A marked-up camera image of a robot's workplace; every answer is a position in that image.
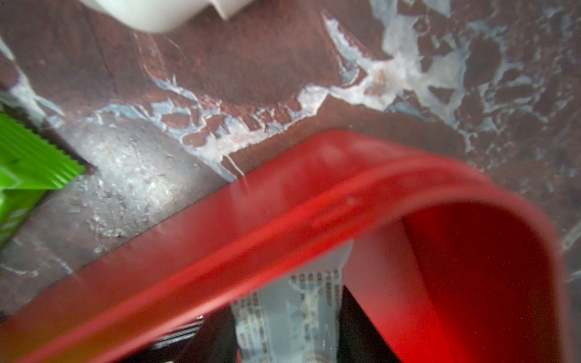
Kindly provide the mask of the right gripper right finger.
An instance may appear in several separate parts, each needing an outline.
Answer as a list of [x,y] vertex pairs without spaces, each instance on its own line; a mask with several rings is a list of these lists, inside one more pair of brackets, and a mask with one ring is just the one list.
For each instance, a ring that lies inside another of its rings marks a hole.
[[339,329],[338,362],[401,362],[346,287],[343,289]]

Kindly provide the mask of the red storage box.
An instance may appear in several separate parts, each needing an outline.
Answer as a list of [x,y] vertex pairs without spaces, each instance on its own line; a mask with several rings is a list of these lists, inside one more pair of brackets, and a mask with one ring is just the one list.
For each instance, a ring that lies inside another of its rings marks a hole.
[[323,132],[59,281],[3,362],[109,362],[353,244],[345,284],[405,362],[570,362],[560,242],[476,169]]

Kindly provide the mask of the white cookie packet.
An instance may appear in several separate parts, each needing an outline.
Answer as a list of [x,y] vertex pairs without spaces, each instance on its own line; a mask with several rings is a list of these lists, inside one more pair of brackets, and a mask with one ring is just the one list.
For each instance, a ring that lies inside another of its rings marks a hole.
[[353,242],[231,304],[243,362],[336,362]]

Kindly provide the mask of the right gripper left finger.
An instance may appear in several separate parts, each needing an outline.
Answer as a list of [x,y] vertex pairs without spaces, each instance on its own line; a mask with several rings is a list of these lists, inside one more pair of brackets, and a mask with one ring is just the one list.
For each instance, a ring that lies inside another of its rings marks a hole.
[[237,362],[238,344],[231,308],[216,310],[204,319],[201,329],[174,362]]

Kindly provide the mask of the white plastic pipe elbow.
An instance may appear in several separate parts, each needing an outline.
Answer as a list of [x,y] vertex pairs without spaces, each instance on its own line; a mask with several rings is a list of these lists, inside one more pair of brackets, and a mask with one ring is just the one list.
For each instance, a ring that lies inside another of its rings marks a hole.
[[88,8],[109,15],[127,27],[145,33],[166,33],[206,8],[228,20],[252,0],[81,0]]

